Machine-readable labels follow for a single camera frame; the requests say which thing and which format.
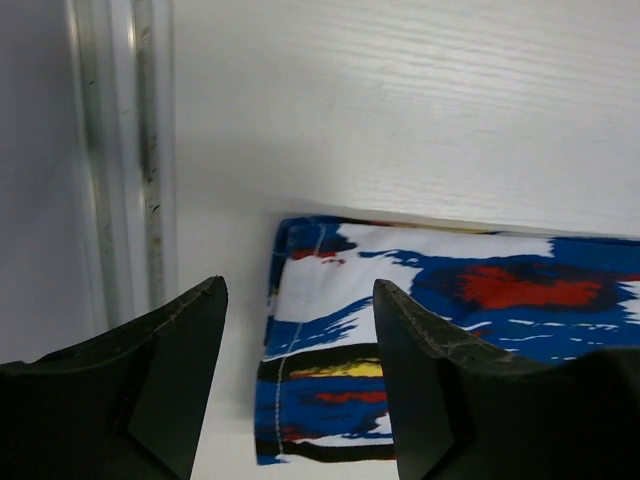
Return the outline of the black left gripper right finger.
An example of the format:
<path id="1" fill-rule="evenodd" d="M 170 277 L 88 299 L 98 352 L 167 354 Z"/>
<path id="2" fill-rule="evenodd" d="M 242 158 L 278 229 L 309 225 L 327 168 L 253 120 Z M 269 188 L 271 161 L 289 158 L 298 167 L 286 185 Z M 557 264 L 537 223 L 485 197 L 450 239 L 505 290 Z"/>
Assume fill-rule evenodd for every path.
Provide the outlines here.
<path id="1" fill-rule="evenodd" d="M 403 479 L 635 479 L 639 353 L 560 365 L 491 345 L 379 280 L 374 319 Z"/>

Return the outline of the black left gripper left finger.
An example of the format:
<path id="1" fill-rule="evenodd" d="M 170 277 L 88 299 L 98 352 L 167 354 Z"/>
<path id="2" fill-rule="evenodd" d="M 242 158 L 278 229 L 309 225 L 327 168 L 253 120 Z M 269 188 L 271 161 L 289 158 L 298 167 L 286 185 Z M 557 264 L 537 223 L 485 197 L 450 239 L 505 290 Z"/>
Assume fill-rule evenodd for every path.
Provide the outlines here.
<path id="1" fill-rule="evenodd" d="M 215 276 L 90 340 L 4 364 L 2 477 L 189 478 L 227 305 Z"/>

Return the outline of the blue white red patterned trousers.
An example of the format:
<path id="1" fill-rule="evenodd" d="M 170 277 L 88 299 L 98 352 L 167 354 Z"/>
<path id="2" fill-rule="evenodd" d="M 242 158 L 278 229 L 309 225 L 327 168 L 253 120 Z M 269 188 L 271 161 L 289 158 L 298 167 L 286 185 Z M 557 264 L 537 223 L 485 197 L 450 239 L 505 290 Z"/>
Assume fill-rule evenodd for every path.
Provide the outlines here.
<path id="1" fill-rule="evenodd" d="M 635 240 L 332 216 L 275 235 L 254 410 L 261 466 L 390 460 L 388 367 L 448 413 L 458 371 L 519 376 L 639 345 Z"/>

